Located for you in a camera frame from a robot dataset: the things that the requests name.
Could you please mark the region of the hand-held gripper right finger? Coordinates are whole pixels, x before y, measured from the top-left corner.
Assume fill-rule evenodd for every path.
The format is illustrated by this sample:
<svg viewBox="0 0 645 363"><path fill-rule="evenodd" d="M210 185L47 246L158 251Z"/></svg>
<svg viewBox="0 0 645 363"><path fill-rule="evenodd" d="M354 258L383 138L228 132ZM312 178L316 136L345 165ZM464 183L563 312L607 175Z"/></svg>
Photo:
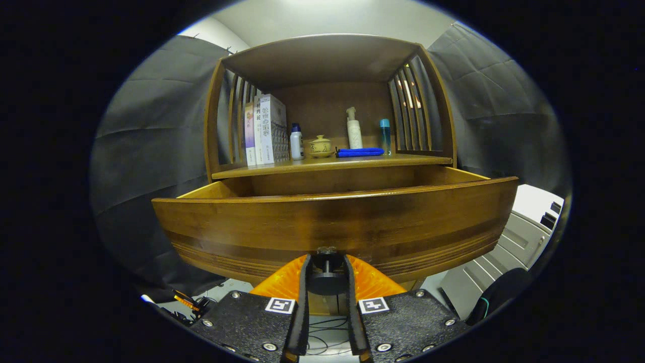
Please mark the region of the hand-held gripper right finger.
<svg viewBox="0 0 645 363"><path fill-rule="evenodd" d="M356 263L345 256L348 336L360 362L413 362L471 328L425 289L359 299Z"/></svg>

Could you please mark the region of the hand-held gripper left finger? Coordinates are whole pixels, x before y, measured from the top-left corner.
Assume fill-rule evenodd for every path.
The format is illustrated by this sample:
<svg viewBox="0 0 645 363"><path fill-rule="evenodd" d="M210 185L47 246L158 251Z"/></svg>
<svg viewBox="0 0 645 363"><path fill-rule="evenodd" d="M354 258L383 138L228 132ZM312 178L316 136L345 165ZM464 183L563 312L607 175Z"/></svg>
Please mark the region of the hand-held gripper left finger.
<svg viewBox="0 0 645 363"><path fill-rule="evenodd" d="M298 362L308 351L311 255L302 261L295 298L231 291L206 306L191 332L243 362Z"/></svg>

